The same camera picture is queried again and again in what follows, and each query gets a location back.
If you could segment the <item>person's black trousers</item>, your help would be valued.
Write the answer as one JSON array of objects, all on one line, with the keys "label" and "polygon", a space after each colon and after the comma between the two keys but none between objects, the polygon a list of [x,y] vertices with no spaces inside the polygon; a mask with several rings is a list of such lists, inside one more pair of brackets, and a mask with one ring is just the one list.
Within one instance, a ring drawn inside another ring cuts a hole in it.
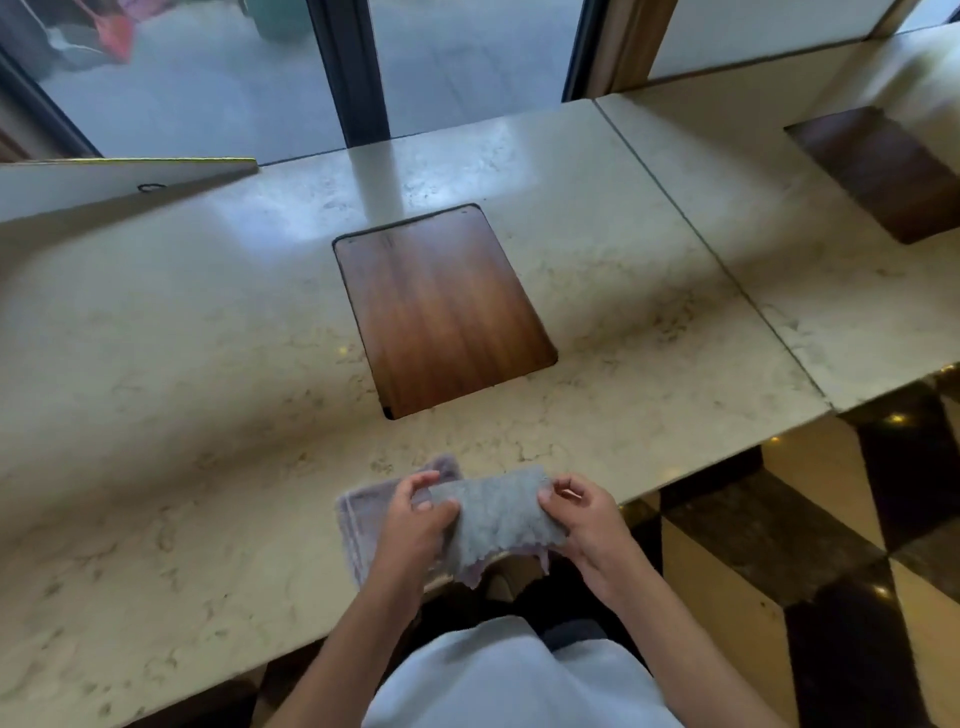
[{"label": "person's black trousers", "polygon": [[496,600],[480,588],[456,582],[436,589],[402,637],[392,664],[398,666],[438,637],[502,617],[520,618],[537,637],[546,638],[552,650],[571,644],[579,626],[590,623],[585,636],[609,639],[646,664],[621,620],[590,591],[575,565],[557,555],[550,557],[549,572],[522,587],[512,601]]}]

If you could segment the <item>person's right hand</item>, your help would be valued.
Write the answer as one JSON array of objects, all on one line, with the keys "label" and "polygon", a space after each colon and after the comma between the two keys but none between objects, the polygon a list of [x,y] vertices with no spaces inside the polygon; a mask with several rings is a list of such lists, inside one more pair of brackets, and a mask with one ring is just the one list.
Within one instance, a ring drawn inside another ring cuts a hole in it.
[{"label": "person's right hand", "polygon": [[554,477],[538,496],[563,496],[572,503],[570,533],[558,551],[575,565],[594,595],[613,606],[642,557],[617,502],[576,473]]}]

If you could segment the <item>person's left forearm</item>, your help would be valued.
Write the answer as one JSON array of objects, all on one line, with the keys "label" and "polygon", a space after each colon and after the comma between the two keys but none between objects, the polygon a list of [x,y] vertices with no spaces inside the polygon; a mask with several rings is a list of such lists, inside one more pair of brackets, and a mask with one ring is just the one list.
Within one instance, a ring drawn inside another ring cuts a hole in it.
[{"label": "person's left forearm", "polygon": [[375,568],[265,728],[361,728],[425,586],[424,571]]}]

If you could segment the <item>brown wooden window frame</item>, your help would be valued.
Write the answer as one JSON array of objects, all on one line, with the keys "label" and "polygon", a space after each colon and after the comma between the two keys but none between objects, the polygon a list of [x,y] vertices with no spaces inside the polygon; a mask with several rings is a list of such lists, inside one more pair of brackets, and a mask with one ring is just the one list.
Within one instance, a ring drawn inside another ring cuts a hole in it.
[{"label": "brown wooden window frame", "polygon": [[583,0],[561,101],[647,84],[679,0]]}]

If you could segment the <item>black window frame post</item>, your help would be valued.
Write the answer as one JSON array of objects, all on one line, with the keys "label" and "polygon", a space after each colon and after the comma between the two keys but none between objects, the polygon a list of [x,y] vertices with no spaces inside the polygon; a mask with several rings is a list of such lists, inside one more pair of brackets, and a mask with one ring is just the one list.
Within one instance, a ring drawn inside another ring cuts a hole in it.
[{"label": "black window frame post", "polygon": [[305,0],[347,148],[392,138],[369,0]]}]

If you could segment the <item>person's right forearm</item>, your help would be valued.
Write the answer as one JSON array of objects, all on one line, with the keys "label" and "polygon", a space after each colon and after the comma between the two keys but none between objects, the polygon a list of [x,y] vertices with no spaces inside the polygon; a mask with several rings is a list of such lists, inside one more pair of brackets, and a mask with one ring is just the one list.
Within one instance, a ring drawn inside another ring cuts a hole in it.
[{"label": "person's right forearm", "polygon": [[684,728],[788,728],[641,551],[601,566],[585,557],[575,563],[626,628]]}]

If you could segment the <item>green bin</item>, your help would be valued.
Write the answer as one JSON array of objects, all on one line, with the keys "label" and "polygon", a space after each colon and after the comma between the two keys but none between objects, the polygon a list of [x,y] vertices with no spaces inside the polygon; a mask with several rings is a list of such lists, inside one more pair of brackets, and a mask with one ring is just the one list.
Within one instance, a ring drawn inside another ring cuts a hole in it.
[{"label": "green bin", "polygon": [[258,36],[269,43],[299,43],[314,35],[307,0],[238,0]]}]

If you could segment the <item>grey cleaning cloth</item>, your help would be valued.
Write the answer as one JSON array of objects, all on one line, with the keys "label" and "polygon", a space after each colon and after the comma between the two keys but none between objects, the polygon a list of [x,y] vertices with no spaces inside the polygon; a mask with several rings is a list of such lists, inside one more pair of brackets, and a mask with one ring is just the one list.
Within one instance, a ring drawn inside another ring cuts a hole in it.
[{"label": "grey cleaning cloth", "polygon": [[[457,502],[459,516],[445,531],[427,583],[452,580],[476,588],[487,566],[506,554],[534,556],[548,571],[548,550],[565,542],[568,530],[546,514],[538,495],[551,486],[542,466],[464,478],[457,460],[438,455],[419,469],[438,480],[416,491],[412,504]],[[357,587],[369,576],[390,502],[400,478],[347,491],[335,501],[347,570]]]}]

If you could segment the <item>brown wooden inset panel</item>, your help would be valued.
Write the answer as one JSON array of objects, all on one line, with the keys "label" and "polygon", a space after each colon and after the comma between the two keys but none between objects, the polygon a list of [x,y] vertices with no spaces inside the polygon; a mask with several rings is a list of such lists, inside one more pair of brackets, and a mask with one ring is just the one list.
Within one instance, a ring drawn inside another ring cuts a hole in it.
[{"label": "brown wooden inset panel", "polygon": [[558,362],[476,203],[343,235],[332,250],[390,421]]}]

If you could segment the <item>white divider board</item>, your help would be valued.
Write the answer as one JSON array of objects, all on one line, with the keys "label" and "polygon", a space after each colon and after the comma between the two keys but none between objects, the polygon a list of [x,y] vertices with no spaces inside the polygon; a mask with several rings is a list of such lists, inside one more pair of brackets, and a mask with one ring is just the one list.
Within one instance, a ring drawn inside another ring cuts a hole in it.
[{"label": "white divider board", "polygon": [[60,158],[0,163],[0,224],[257,173],[249,157]]}]

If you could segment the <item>red dustpan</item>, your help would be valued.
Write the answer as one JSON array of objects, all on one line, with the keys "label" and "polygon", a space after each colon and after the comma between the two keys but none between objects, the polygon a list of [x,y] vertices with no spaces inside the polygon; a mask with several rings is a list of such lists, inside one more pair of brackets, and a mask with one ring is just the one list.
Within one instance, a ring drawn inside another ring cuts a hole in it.
[{"label": "red dustpan", "polygon": [[93,21],[102,49],[114,61],[126,65],[134,52],[135,24],[124,13],[104,14],[89,6],[85,0],[71,0]]}]

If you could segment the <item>dark wooden inset panel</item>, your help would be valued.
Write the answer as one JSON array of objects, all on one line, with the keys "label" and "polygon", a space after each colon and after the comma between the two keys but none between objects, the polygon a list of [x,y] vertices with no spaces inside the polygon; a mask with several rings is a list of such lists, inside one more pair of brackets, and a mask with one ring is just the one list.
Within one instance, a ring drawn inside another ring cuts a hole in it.
[{"label": "dark wooden inset panel", "polygon": [[828,114],[784,131],[899,244],[960,229],[960,176],[880,108]]}]

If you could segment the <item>person's left hand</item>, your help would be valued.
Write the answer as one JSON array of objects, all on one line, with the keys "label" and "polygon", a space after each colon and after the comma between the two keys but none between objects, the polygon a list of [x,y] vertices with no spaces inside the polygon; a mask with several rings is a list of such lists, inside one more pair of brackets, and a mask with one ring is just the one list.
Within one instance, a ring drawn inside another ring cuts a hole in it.
[{"label": "person's left hand", "polygon": [[429,489],[439,483],[436,469],[417,471],[402,479],[394,491],[377,541],[367,580],[414,601],[422,597],[455,522],[431,522],[415,512],[422,502],[433,502]]}]

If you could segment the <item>person's white shirt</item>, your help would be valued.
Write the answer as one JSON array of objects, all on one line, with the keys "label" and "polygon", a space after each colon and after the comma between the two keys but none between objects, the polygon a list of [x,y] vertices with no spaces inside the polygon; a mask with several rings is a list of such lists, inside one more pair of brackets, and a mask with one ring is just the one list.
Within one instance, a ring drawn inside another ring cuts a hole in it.
[{"label": "person's white shirt", "polygon": [[380,686],[362,728],[683,727],[622,645],[551,647],[508,615],[415,650]]}]

